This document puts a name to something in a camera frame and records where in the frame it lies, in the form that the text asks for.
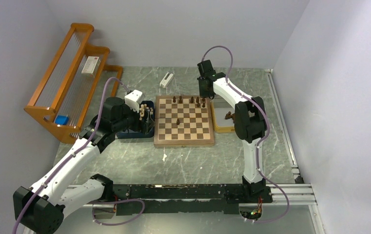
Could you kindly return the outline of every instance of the white wall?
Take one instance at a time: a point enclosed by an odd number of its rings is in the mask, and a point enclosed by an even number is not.
[[[371,0],[311,0],[273,75],[327,233],[371,233]]]
[[[0,233],[14,225],[12,195],[44,175],[58,141],[25,113],[65,36],[42,0],[0,0]]]
[[[196,66],[211,46],[236,67],[271,68],[309,0],[47,0],[61,27],[87,22],[123,66]],[[210,54],[228,66],[228,53]]]

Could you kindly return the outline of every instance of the wooden dish rack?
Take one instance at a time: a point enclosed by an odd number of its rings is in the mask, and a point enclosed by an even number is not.
[[[103,71],[117,72],[121,79],[121,66],[107,65],[110,49],[88,43],[94,27],[86,23],[73,23],[54,59],[42,77],[24,110],[63,143],[75,143],[81,131],[95,88]],[[88,56],[99,56],[100,64],[92,77],[81,74]],[[115,96],[115,82],[111,96]],[[58,115],[69,117],[66,125],[55,123]]]

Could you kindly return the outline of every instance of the marble table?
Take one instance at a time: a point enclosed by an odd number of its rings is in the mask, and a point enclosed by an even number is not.
[[[175,79],[167,88],[159,87],[165,73],[174,73]],[[226,72],[226,68],[216,68]],[[130,89],[142,91],[146,99],[155,101],[157,95],[197,95],[197,67],[125,67],[122,81]],[[98,83],[85,122],[98,113],[103,87],[107,78],[115,73],[104,72]],[[278,120],[269,80],[263,69],[232,69],[232,82],[244,92],[264,100],[271,122],[271,133],[263,144],[265,175],[276,183],[294,183],[284,133]],[[124,96],[120,86],[118,97]],[[153,138],[118,139],[77,176],[74,184],[83,184],[96,173],[107,176],[115,184],[200,184],[241,183],[244,156],[241,140],[235,133],[215,133],[212,147],[186,147],[157,149]],[[71,148],[60,145],[55,163]]]

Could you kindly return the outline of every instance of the wooden chessboard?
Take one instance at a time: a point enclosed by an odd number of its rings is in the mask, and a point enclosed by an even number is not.
[[[200,98],[200,107],[190,103],[192,96],[182,95],[183,103],[173,102],[174,96],[157,96],[155,101],[154,145],[166,146],[212,146],[214,145],[213,119],[210,99],[205,99],[205,107]]]

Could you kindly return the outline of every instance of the blue tray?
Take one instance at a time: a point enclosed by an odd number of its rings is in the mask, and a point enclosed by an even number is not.
[[[154,109],[154,113],[151,115],[151,119],[153,121],[155,121],[155,106],[154,106],[154,102],[152,102],[152,101],[142,101],[141,104],[147,104],[148,107]],[[117,133],[116,135],[117,135],[117,138],[118,139],[151,138],[151,137],[154,136],[154,129],[155,128],[153,127],[148,134],[143,134],[143,133],[135,132],[133,130],[129,130],[129,131],[123,131],[123,132]]]

